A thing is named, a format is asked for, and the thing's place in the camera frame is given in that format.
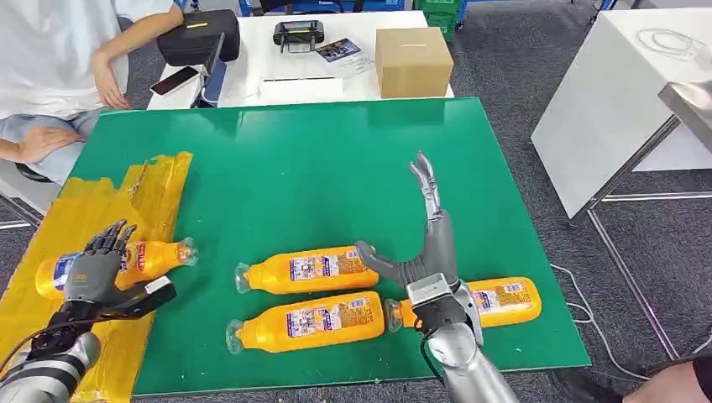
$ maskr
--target green board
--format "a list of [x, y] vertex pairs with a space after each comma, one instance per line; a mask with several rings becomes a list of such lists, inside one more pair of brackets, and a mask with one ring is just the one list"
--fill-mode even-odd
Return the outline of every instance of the green board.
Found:
[[[169, 275], [178, 296], [155, 317], [134, 393], [431, 376], [418, 351], [421, 336], [410, 329], [237, 356], [224, 337], [233, 318], [326, 295], [240, 295], [233, 284], [240, 262], [358, 239], [394, 259], [417, 254], [425, 208], [408, 162], [419, 149], [452, 216], [461, 277], [523, 275], [542, 297], [536, 320], [485, 329], [487, 355], [506, 371], [589, 365], [477, 98], [119, 113], [99, 120], [73, 175], [120, 183], [130, 164], [192, 152], [175, 239], [192, 236], [201, 253], [198, 265]], [[383, 298], [406, 298], [388, 280], [374, 289]]]

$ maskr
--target robotic arm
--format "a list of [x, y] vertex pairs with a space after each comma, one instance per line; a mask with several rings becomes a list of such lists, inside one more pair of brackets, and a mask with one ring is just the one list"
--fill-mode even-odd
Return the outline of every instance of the robotic arm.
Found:
[[175, 297], [175, 287], [166, 277], [127, 290], [116, 287], [128, 237], [136, 229], [130, 226], [121, 233], [125, 224], [126, 220], [113, 224], [86, 245], [69, 272], [62, 307], [46, 328], [27, 336], [0, 364], [1, 372], [31, 340], [29, 349], [0, 379], [0, 403], [69, 401], [99, 358], [101, 344], [91, 333], [94, 324], [139, 319]]
[[375, 254], [366, 242], [358, 241], [356, 249], [372, 270], [406, 288], [425, 334], [421, 350], [425, 353], [427, 342], [442, 365], [444, 379], [431, 369], [453, 403], [516, 403], [514, 392], [482, 352], [477, 306], [465, 282], [458, 278], [450, 216], [440, 208], [430, 161], [421, 152], [411, 163], [411, 173], [421, 187], [427, 212], [421, 253], [410, 261], [395, 263]]

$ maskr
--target person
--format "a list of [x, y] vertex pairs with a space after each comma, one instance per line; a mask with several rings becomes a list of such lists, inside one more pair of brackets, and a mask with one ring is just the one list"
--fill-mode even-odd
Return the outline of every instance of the person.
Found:
[[555, 385], [570, 399], [581, 403], [710, 403], [712, 401], [712, 356], [699, 356], [671, 365], [652, 376], [629, 395], [596, 383], [575, 370], [550, 373]]
[[131, 108], [127, 53], [182, 22], [172, 0], [5, 2], [0, 159], [63, 184], [101, 111]]

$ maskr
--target orange bottle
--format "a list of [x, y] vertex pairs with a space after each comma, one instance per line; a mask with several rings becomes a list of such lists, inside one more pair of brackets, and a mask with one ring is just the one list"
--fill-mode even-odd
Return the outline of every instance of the orange bottle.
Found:
[[[468, 283], [479, 311], [482, 327], [529, 322], [542, 313], [542, 300], [534, 283], [526, 277], [472, 281]], [[388, 330], [413, 327], [417, 316], [411, 300], [384, 301]]]
[[260, 264], [238, 265], [235, 283], [240, 293], [265, 290], [272, 294], [348, 290], [378, 283], [378, 273], [367, 268], [356, 248], [306, 250], [276, 254]]
[[[37, 292], [51, 300], [62, 299], [67, 276], [78, 256], [64, 254], [58, 259], [42, 262], [34, 277]], [[198, 250], [193, 244], [193, 238], [185, 238], [177, 243], [129, 243], [121, 259], [116, 286], [126, 290], [140, 281], [155, 280], [177, 266], [193, 266], [197, 260]]]
[[225, 336], [233, 354], [245, 348], [281, 353], [376, 338], [384, 329], [378, 294], [361, 291], [275, 306], [255, 319], [231, 321]]

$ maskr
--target white shirt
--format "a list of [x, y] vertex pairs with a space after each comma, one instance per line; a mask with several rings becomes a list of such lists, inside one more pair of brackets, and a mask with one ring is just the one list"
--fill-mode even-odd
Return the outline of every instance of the white shirt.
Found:
[[[118, 16], [165, 13], [172, 0], [12, 0], [0, 8], [0, 119], [15, 113], [70, 118], [101, 107], [90, 59], [115, 38]], [[112, 62], [126, 92], [128, 57]]]

